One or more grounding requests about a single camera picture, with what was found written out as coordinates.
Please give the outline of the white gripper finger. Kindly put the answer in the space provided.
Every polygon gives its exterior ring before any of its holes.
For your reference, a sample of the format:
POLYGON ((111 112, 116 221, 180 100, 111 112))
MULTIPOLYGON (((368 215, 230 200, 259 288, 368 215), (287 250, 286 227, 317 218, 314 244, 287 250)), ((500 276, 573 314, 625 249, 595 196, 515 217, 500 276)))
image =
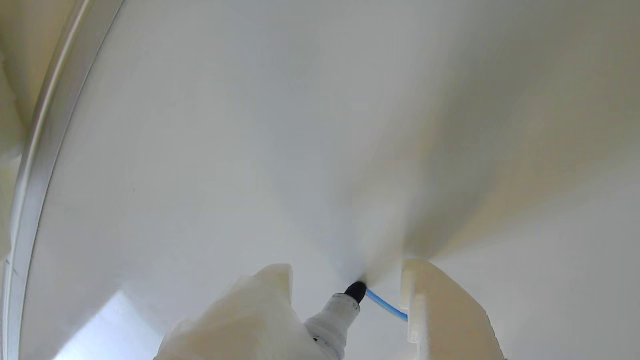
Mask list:
POLYGON ((198 317, 180 322, 156 360, 324 360, 291 305, 293 269, 276 263, 242 276, 198 317))
POLYGON ((418 360, 503 360, 485 308, 429 261, 405 257, 400 309, 418 360))

